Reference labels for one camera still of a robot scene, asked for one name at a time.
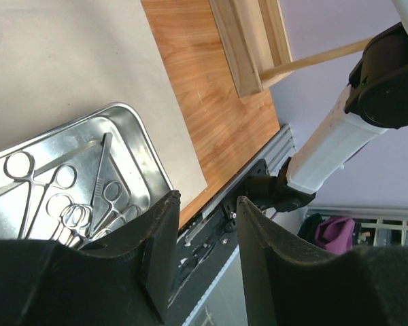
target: forceps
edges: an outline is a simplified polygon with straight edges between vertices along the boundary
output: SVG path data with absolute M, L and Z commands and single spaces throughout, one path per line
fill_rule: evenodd
M 116 195 L 113 198 L 109 198 L 107 196 L 107 192 L 110 190 L 114 190 L 114 187 L 116 188 Z M 116 223 L 120 223 L 120 225 L 116 228 L 119 228 L 120 226 L 123 226 L 130 220 L 132 220 L 135 217 L 138 217 L 141 209 L 137 205 L 128 205 L 123 212 L 120 212 L 117 208 L 117 202 L 121 198 L 122 193 L 124 192 L 124 188 L 119 181 L 110 181 L 103 189 L 103 195 L 102 198 L 106 201 L 106 203 L 109 204 L 109 208 L 107 212 L 103 215 L 103 217 L 100 220 L 100 224 L 104 224 L 104 226 L 97 231 L 97 233 L 94 235 L 94 239 L 101 238 L 102 236 L 105 236 L 113 231 L 113 226 Z M 131 212 L 135 211 L 135 215 L 133 217 L 130 216 Z M 111 215 L 114 215 L 114 218 L 109 221 L 109 217 Z
M 23 175 L 16 175 L 14 173 L 15 171 L 11 168 L 10 165 L 14 165 L 15 163 L 18 163 L 20 159 L 18 159 L 18 156 L 25 156 L 25 158 L 29 161 L 29 167 L 27 168 L 27 172 Z M 33 189 L 35 188 L 36 185 L 40 186 L 45 186 L 45 183 L 35 181 L 35 158 L 33 157 L 32 154 L 26 152 L 26 151 L 19 151 L 17 153 L 13 153 L 12 155 L 9 155 L 5 159 L 5 164 L 3 165 L 3 171 L 6 175 L 6 177 L 13 179 L 14 181 L 21 182 L 21 183 L 28 183 L 29 184 L 29 190 L 27 192 L 27 199 L 26 199 L 26 206 L 24 208 L 24 215 L 22 216 L 22 223 L 20 226 L 20 230 L 18 231 L 18 239 L 23 239 L 26 235 L 26 229 L 27 229 L 27 222 L 29 219 L 29 211 L 30 211 L 30 205 L 31 205 L 31 197 L 32 197 L 32 192 Z
M 52 200 L 57 201 L 59 204 L 53 203 L 50 205 Z M 55 194 L 48 200 L 47 213 L 58 222 L 50 240 L 58 240 L 65 228 L 71 232 L 71 236 L 65 245 L 69 246 L 76 236 L 84 240 L 85 232 L 90 224 L 90 216 L 92 215 L 90 205 L 75 204 L 69 194 Z
M 77 170 L 74 166 L 70 164 L 63 164 L 59 166 L 54 172 L 53 172 L 53 177 L 49 183 L 47 183 L 44 187 L 44 191 L 42 192 L 41 200 L 39 201 L 39 205 L 36 209 L 35 216 L 32 219 L 32 222 L 29 226 L 29 229 L 27 230 L 27 235 L 25 236 L 28 238 L 31 235 L 33 226 L 35 224 L 36 218 L 39 214 L 39 210 L 41 208 L 46 207 L 45 198 L 46 194 L 48 193 L 48 190 L 52 187 L 61 189 L 61 190 L 66 190 L 75 185 L 75 182 L 77 181 Z

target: wooden surface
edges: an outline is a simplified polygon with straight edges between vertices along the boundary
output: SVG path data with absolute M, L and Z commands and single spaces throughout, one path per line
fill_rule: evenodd
M 279 124 L 269 91 L 237 96 L 208 0 L 142 4 L 208 184 L 182 211 L 181 227 L 279 130 Z
M 371 38 L 363 39 L 362 41 L 349 44 L 347 46 L 342 46 L 340 48 L 332 49 L 323 53 L 315 54 L 313 56 L 309 56 L 308 58 L 300 59 L 297 61 L 293 61 L 286 65 L 281 65 L 267 71 L 264 71 L 260 74 L 260 78 L 263 82 L 263 87 L 268 88 L 271 87 L 273 84 L 281 80 L 281 75 L 285 73 L 289 73 L 291 71 L 295 71 L 297 69 L 305 68 L 311 65 L 316 65 L 321 62 L 325 62 L 328 60 L 333 60 L 336 58 L 340 58 L 341 56 L 347 56 L 348 54 L 352 54 L 355 52 L 363 51 L 366 45 L 371 41 Z

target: wooden stick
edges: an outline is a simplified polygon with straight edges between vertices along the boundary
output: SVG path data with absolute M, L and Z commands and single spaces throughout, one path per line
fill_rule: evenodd
M 323 53 L 316 54 L 314 56 L 309 56 L 308 58 L 293 61 L 291 63 L 263 71 L 260 74 L 263 88 L 264 89 L 269 88 L 273 84 L 277 83 L 279 80 L 281 80 L 281 77 L 279 75 L 283 73 L 289 73 L 297 69 L 305 68 L 311 65 L 316 65 L 321 62 L 340 58 L 341 56 L 347 56 L 348 54 L 363 51 L 368 42 L 370 42 L 370 40 L 372 39 L 371 38 L 364 39 L 362 41 L 352 43 L 347 46 L 342 46 L 341 48 L 332 49 Z

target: metal tray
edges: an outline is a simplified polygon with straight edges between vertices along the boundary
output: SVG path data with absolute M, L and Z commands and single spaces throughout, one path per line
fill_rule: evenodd
M 99 201 L 103 219 L 91 234 L 92 195 L 103 137 L 109 132 L 113 138 L 103 186 L 112 181 L 117 184 Z M 30 162 L 23 153 L 33 157 L 33 182 L 8 177 L 12 169 L 12 176 L 27 177 Z M 65 178 L 73 178 L 67 189 L 53 182 L 63 166 Z M 80 248 L 144 213 L 171 189 L 138 114 L 126 104 L 112 103 L 0 152 L 0 239 L 53 239 Z M 27 228 L 22 232 L 28 202 L 29 233 Z M 70 218 L 64 209 L 72 204 L 83 208 L 73 211 Z

